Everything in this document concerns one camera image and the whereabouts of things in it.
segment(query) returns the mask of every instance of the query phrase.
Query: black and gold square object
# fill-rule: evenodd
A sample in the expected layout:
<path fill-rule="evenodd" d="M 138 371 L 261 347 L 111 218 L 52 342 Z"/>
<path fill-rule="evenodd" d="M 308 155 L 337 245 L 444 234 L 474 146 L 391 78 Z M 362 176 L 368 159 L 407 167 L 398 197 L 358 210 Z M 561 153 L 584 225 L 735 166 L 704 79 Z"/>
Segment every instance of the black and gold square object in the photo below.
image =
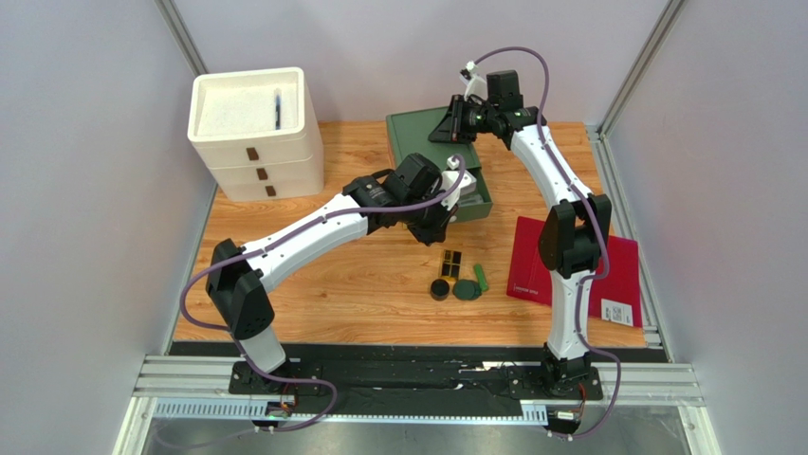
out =
<path fill-rule="evenodd" d="M 450 249 L 443 250 L 443 261 L 440 264 L 440 278 L 444 280 L 457 281 L 460 278 L 460 258 L 463 255 L 460 251 Z"/>

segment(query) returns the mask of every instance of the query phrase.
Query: wooden tabletop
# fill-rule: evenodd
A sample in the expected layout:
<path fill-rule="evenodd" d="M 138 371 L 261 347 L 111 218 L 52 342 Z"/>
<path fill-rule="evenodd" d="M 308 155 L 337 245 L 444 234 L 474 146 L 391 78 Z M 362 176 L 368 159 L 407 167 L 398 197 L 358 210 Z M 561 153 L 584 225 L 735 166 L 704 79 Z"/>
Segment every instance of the wooden tabletop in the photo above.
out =
<path fill-rule="evenodd" d="M 580 123 L 551 123 L 553 137 L 578 177 L 601 192 L 595 162 Z M 316 196 L 233 203 L 220 191 L 195 271 L 211 263 L 213 247 L 232 238 L 240 245 L 285 228 L 322 207 L 355 177 L 391 167 L 384 122 L 322 123 L 325 190 Z M 492 135 L 475 143 L 494 206 L 484 220 L 451 224 L 444 244 L 423 246 L 399 226 L 325 253 L 269 295 L 281 341 L 437 345 L 542 345 L 550 306 L 505 295 L 518 216 L 543 220 L 547 208 L 522 163 Z M 461 278 L 486 272 L 488 290 L 478 300 L 430 298 L 444 248 L 463 252 Z M 222 319 L 198 283 L 188 303 L 197 318 Z M 645 346 L 642 330 L 590 318 L 589 338 L 600 346 Z M 174 339 L 230 339 L 180 318 Z"/>

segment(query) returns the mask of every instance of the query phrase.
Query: blue pen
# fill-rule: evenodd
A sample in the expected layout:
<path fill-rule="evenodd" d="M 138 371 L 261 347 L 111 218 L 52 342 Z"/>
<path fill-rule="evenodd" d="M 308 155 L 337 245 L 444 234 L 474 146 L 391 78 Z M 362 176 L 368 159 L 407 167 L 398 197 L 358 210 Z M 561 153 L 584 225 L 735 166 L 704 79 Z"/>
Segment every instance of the blue pen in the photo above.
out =
<path fill-rule="evenodd" d="M 275 129 L 281 129 L 281 89 L 275 89 Z"/>

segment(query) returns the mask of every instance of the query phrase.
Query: red book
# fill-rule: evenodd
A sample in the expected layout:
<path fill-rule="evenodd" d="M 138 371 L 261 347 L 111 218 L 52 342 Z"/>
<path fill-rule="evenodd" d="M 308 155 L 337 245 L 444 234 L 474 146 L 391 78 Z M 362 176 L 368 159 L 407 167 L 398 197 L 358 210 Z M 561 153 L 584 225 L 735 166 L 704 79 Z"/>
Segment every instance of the red book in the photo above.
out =
<path fill-rule="evenodd" d="M 507 295 L 549 305 L 553 293 L 550 272 L 539 256 L 539 235 L 543 228 L 544 221 L 523 216 L 517 220 Z M 642 327 L 637 242 L 610 235 L 606 249 L 612 268 L 608 277 L 592 283 L 589 316 Z M 597 272 L 602 270 L 603 261 Z"/>

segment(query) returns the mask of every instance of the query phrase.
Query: gray panel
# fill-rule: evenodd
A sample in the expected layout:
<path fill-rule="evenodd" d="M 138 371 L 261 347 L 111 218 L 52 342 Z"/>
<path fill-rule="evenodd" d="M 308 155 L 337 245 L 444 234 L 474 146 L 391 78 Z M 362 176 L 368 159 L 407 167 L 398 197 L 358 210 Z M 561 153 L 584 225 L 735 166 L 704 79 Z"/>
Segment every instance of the gray panel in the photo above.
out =
<path fill-rule="evenodd" d="M 501 46 L 531 46 L 550 65 L 547 116 L 599 122 L 665 7 L 665 0 L 251 1 L 176 0 L 211 72 L 300 66 L 319 120 L 381 120 L 448 105 L 458 70 Z M 496 57 L 484 71 L 515 68 L 538 104 L 541 67 Z"/>
<path fill-rule="evenodd" d="M 151 1 L 0 3 L 0 441 L 109 453 L 213 181 Z"/>
<path fill-rule="evenodd" d="M 589 407 L 585 426 L 592 425 L 602 409 Z M 152 431 L 178 445 L 198 444 L 248 429 L 245 422 L 223 420 L 155 420 Z M 145 454 L 176 454 L 150 441 Z M 495 425 L 401 425 L 401 424 L 317 424 L 291 433 L 265 433 L 230 440 L 188 453 L 201 455 L 232 453 L 305 453 L 307 455 L 524 455 L 565 453 L 590 455 L 680 455 L 690 454 L 677 408 L 617 408 L 609 422 L 595 436 L 572 444 L 550 439 L 540 427 Z"/>
<path fill-rule="evenodd" d="M 689 1 L 610 139 L 724 453 L 805 450 L 806 18 L 804 1 Z"/>

